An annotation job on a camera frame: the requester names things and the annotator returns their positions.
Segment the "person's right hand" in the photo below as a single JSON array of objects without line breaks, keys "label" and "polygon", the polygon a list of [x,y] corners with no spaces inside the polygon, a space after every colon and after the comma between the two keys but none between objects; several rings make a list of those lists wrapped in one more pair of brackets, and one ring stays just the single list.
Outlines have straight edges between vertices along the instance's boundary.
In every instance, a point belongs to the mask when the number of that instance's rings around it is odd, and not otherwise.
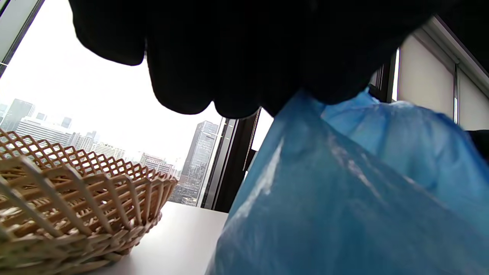
[{"label": "person's right hand", "polygon": [[483,159],[489,163],[489,130],[469,130],[466,133],[469,134]]}]

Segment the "person's left hand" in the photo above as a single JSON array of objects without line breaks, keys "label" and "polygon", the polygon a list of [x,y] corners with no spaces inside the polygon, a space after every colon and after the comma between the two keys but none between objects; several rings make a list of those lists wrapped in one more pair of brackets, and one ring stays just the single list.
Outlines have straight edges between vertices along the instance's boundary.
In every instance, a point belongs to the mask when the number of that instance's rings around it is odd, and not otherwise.
[{"label": "person's left hand", "polygon": [[136,66],[157,101],[194,115],[275,116],[304,89],[324,104],[354,98],[450,0],[70,0],[80,43]]}]

